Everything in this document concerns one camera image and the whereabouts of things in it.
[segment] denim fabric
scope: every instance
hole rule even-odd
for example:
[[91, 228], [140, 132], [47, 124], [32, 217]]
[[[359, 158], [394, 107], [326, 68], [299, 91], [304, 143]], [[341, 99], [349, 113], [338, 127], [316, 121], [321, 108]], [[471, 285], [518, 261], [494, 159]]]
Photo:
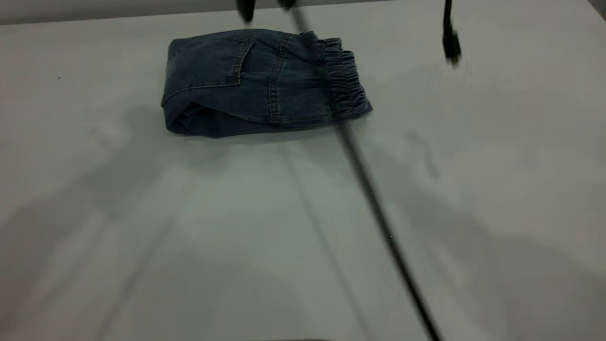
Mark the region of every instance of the denim fabric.
[[[309, 38], [318, 42], [324, 87], [310, 64]], [[270, 30], [174, 40], [162, 107], [168, 130], [215, 138], [323, 126], [335, 107], [348, 119], [372, 110], [339, 38]]]

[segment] elastic waistband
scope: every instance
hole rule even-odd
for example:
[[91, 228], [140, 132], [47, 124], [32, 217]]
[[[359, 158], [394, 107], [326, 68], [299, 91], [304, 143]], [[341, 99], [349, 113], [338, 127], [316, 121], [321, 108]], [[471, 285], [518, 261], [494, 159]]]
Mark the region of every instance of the elastic waistband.
[[342, 119], [357, 118], [372, 110], [360, 84], [356, 61], [351, 51], [343, 51], [341, 39], [319, 40], [326, 85], [334, 113]]

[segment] white table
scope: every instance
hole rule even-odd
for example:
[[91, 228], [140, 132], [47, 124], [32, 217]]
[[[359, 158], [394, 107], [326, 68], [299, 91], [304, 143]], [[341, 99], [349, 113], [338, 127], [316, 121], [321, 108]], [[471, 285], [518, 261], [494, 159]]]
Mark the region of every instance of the white table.
[[[606, 339], [606, 22], [583, 0], [308, 7], [445, 340]], [[280, 9], [255, 27], [293, 31]], [[0, 27], [0, 340], [425, 340], [331, 128], [164, 129], [172, 39], [235, 12]]]

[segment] gray background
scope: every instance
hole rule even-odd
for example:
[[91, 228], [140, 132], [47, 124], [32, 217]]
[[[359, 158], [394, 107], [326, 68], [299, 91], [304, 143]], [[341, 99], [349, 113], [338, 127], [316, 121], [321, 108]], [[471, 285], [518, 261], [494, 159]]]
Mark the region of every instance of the gray background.
[[[381, 0], [306, 0], [305, 5]], [[257, 8], [277, 7], [276, 0], [257, 0]], [[0, 24], [115, 18], [124, 16], [233, 10], [235, 0], [4, 0]]]

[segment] folded jeans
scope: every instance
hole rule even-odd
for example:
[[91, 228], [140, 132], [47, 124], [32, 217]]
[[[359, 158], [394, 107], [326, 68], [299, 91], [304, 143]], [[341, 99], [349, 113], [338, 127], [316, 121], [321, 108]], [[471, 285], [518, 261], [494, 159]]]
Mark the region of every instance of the folded jeans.
[[[306, 41], [319, 47], [320, 86]], [[313, 32], [236, 30], [176, 39], [162, 97], [166, 128], [213, 138], [324, 126], [372, 110], [353, 53]]]

